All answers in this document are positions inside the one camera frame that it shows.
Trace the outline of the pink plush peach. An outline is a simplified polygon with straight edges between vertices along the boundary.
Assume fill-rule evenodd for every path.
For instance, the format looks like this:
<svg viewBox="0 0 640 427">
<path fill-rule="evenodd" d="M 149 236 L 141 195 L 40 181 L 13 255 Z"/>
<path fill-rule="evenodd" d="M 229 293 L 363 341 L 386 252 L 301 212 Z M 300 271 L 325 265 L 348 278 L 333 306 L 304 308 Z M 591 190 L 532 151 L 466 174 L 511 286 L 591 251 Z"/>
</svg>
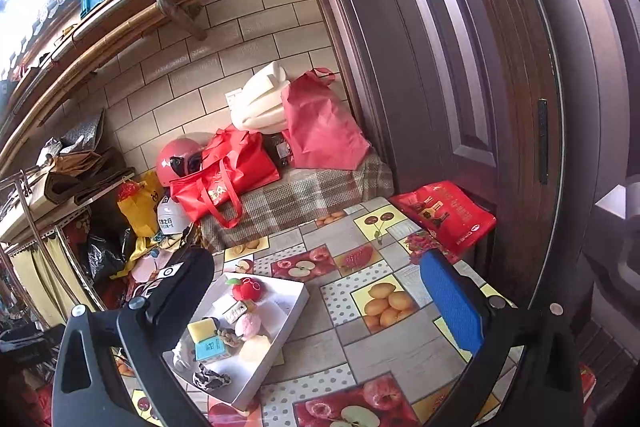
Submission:
<svg viewBox="0 0 640 427">
<path fill-rule="evenodd" d="M 243 340 L 255 337 L 262 328 L 262 319 L 256 312 L 244 314 L 234 324 L 235 334 Z"/>
</svg>

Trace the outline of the fruit pattern tablecloth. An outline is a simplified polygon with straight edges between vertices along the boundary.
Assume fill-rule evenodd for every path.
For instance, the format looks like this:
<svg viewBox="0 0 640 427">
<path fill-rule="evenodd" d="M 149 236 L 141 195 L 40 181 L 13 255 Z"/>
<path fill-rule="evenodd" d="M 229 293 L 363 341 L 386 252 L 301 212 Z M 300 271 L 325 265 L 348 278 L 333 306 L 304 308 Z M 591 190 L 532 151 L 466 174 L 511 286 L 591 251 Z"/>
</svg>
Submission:
<svg viewBox="0 0 640 427">
<path fill-rule="evenodd" d="M 215 255 L 224 273 L 302 282 L 309 299 L 247 410 L 181 378 L 217 426 L 417 426 L 471 355 L 402 240 L 420 228 L 378 197 Z"/>
</svg>

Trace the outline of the white hard hat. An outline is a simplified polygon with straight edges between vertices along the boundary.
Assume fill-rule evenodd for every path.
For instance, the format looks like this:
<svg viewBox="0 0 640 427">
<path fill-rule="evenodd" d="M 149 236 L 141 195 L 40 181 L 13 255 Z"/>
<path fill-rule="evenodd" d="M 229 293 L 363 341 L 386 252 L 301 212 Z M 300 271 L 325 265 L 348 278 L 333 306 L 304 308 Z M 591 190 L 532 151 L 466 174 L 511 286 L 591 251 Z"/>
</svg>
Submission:
<svg viewBox="0 0 640 427">
<path fill-rule="evenodd" d="M 164 235 L 182 234 L 192 223 L 182 206 L 168 195 L 158 204 L 156 215 Z"/>
</svg>

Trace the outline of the teal tissue pack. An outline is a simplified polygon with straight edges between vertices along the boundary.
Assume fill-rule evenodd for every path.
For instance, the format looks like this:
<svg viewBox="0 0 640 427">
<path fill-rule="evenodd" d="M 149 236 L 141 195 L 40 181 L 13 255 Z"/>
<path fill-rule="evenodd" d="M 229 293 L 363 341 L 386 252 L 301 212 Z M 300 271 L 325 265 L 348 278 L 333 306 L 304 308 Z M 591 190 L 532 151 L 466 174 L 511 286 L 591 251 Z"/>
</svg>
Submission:
<svg viewBox="0 0 640 427">
<path fill-rule="evenodd" d="M 231 353 L 219 335 L 195 343 L 195 360 L 205 363 L 229 358 Z"/>
</svg>

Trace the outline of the red gift bag on chair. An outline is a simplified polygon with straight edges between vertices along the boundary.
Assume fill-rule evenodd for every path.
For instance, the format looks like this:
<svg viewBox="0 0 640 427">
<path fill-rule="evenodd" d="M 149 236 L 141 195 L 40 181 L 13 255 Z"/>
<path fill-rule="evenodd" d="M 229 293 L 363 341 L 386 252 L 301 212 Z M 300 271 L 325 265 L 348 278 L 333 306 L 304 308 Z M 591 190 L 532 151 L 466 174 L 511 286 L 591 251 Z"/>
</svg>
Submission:
<svg viewBox="0 0 640 427">
<path fill-rule="evenodd" d="M 497 224 L 450 181 L 423 185 L 390 202 L 420 228 L 402 240 L 412 265 L 430 249 L 438 249 L 454 265 Z"/>
</svg>

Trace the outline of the brown white braided scrunchie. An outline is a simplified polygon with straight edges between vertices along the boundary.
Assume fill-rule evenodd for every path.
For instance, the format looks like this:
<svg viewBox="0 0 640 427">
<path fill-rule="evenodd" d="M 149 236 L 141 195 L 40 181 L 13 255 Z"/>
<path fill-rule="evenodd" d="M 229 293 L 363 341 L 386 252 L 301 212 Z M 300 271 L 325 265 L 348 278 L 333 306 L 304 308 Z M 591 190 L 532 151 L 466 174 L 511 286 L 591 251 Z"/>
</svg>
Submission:
<svg viewBox="0 0 640 427">
<path fill-rule="evenodd" d="M 244 340 L 235 334 L 234 329 L 219 329 L 217 334 L 228 348 L 238 349 L 243 346 Z"/>
</svg>

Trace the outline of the cream foam roll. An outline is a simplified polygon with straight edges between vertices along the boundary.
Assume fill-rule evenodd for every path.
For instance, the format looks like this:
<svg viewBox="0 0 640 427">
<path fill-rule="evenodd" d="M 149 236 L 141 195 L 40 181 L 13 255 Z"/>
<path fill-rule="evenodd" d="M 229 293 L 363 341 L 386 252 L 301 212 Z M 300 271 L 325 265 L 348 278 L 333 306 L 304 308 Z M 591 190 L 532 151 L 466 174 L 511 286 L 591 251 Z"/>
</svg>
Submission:
<svg viewBox="0 0 640 427">
<path fill-rule="evenodd" d="M 288 127 L 282 103 L 282 91 L 290 82 L 285 69 L 273 61 L 259 69 L 242 88 L 224 96 L 236 129 L 276 134 Z"/>
</svg>

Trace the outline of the red plush apple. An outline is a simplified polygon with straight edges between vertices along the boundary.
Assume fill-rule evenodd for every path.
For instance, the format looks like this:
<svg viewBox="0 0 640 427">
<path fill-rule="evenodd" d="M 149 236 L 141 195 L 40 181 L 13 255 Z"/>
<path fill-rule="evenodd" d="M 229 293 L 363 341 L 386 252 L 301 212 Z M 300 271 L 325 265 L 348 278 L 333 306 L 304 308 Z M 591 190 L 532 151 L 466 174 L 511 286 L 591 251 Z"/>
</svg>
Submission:
<svg viewBox="0 0 640 427">
<path fill-rule="evenodd" d="M 265 287 L 255 277 L 231 277 L 226 282 L 235 301 L 253 301 L 258 303 L 265 292 Z"/>
</svg>

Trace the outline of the red paper bag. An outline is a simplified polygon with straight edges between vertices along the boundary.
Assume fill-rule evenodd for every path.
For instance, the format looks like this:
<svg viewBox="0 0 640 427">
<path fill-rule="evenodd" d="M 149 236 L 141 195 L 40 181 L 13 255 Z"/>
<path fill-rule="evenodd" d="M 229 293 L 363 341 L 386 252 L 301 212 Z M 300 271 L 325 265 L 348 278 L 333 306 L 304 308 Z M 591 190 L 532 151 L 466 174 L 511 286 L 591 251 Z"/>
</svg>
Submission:
<svg viewBox="0 0 640 427">
<path fill-rule="evenodd" d="M 298 169 L 356 170 L 369 152 L 350 110 L 330 88 L 335 75 L 318 67 L 291 81 L 281 93 L 283 136 Z"/>
</svg>

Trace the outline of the red tote bag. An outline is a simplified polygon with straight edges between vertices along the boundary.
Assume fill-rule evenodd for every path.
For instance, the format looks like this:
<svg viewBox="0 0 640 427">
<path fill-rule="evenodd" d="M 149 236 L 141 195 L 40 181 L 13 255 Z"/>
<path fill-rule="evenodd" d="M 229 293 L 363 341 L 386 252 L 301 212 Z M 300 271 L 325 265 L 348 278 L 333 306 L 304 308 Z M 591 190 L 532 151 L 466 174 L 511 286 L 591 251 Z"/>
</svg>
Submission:
<svg viewBox="0 0 640 427">
<path fill-rule="evenodd" d="M 172 180 L 169 190 L 192 222 L 211 215 L 232 229 L 243 216 L 241 195 L 279 180 L 262 134 L 229 126 L 218 130 L 204 148 L 201 168 Z"/>
</svg>

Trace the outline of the yellow shopping bag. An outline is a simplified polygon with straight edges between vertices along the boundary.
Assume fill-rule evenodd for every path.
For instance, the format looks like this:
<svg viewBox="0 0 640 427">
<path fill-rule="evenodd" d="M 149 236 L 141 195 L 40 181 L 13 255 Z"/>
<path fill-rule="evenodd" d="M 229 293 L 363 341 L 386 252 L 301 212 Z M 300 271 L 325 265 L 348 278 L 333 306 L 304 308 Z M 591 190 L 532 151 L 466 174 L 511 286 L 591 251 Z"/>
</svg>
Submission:
<svg viewBox="0 0 640 427">
<path fill-rule="evenodd" d="M 138 237 L 150 239 L 160 229 L 156 210 L 163 196 L 163 185 L 154 170 L 140 181 L 124 182 L 118 190 L 117 206 Z"/>
</svg>

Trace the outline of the brown wooden door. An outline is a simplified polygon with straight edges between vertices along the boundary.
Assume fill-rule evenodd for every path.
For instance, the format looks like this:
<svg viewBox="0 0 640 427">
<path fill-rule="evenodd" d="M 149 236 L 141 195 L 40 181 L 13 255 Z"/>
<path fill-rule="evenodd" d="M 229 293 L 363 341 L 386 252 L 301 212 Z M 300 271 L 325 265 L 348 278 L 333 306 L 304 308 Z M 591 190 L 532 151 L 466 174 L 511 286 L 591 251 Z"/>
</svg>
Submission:
<svg viewBox="0 0 640 427">
<path fill-rule="evenodd" d="M 639 176 L 639 0 L 321 0 L 347 91 L 398 191 L 449 180 L 491 211 L 480 272 L 567 308 L 614 254 L 597 203 Z"/>
</svg>

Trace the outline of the red helmet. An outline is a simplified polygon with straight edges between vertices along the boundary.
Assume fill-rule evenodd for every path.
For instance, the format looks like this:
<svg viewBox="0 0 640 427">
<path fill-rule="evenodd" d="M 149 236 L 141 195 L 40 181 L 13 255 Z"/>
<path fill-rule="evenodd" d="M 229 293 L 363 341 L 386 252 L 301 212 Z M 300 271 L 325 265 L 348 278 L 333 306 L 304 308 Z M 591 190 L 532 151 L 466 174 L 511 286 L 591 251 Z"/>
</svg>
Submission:
<svg viewBox="0 0 640 427">
<path fill-rule="evenodd" d="M 160 184 L 184 178 L 201 169 L 204 146 L 186 136 L 168 142 L 156 158 L 156 174 Z"/>
</svg>

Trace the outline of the plaid covered bench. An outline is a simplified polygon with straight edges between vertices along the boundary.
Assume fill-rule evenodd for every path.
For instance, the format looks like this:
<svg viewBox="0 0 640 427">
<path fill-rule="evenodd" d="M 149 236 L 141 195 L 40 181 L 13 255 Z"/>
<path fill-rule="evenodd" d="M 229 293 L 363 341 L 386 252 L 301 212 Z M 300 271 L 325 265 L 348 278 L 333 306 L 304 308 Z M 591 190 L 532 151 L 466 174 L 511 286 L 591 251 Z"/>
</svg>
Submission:
<svg viewBox="0 0 640 427">
<path fill-rule="evenodd" d="M 375 153 L 352 171 L 286 168 L 280 180 L 241 196 L 242 217 L 234 228 L 211 215 L 202 218 L 201 244 L 216 253 L 394 192 L 392 170 Z"/>
</svg>

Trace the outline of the white cardboard box tray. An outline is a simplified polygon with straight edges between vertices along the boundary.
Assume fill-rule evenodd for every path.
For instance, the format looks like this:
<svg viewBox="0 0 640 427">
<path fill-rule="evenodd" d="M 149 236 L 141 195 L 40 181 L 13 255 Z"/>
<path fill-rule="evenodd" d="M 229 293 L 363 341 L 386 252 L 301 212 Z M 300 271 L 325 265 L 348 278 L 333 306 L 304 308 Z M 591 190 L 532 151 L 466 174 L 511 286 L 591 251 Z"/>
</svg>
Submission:
<svg viewBox="0 0 640 427">
<path fill-rule="evenodd" d="M 217 322 L 217 335 L 197 343 L 184 332 L 163 358 L 192 386 L 207 372 L 228 376 L 228 384 L 204 384 L 201 391 L 247 410 L 308 299 L 302 282 L 224 273 L 209 285 L 189 320 Z"/>
</svg>

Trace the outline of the black white patterned scrunchie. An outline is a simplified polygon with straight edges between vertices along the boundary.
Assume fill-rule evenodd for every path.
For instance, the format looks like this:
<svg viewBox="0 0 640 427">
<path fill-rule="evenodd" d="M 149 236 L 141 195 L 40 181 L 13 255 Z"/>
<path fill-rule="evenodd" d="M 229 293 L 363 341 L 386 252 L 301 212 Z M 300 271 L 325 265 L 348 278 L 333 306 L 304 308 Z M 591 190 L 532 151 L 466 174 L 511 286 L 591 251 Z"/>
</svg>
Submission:
<svg viewBox="0 0 640 427">
<path fill-rule="evenodd" d="M 228 374 L 219 374 L 200 363 L 198 370 L 193 374 L 192 384 L 198 389 L 210 392 L 229 386 L 231 377 Z"/>
</svg>

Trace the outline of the metal storage shelf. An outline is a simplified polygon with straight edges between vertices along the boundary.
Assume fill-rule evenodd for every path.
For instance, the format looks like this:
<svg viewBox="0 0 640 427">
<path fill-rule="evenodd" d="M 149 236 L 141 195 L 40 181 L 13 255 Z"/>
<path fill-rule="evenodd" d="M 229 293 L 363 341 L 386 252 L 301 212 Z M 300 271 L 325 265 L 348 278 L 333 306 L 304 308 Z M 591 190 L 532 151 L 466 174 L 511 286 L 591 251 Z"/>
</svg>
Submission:
<svg viewBox="0 0 640 427">
<path fill-rule="evenodd" d="M 103 310 L 86 243 L 92 206 L 134 177 L 122 153 L 103 143 L 100 110 L 40 148 L 35 164 L 1 179 L 1 270 L 45 329 L 64 324 L 73 306 Z"/>
</svg>

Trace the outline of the yellow green scrub sponge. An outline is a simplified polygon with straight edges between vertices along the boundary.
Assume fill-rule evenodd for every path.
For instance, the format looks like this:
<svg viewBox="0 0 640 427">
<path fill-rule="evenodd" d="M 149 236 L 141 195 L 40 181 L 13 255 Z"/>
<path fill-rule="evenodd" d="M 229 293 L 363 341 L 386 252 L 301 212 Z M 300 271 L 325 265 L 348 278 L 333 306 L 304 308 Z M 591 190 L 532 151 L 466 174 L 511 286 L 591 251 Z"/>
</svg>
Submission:
<svg viewBox="0 0 640 427">
<path fill-rule="evenodd" d="M 214 338 L 217 335 L 218 326 L 213 317 L 204 317 L 204 319 L 189 323 L 188 332 L 193 342 L 197 345 L 202 341 Z"/>
</svg>

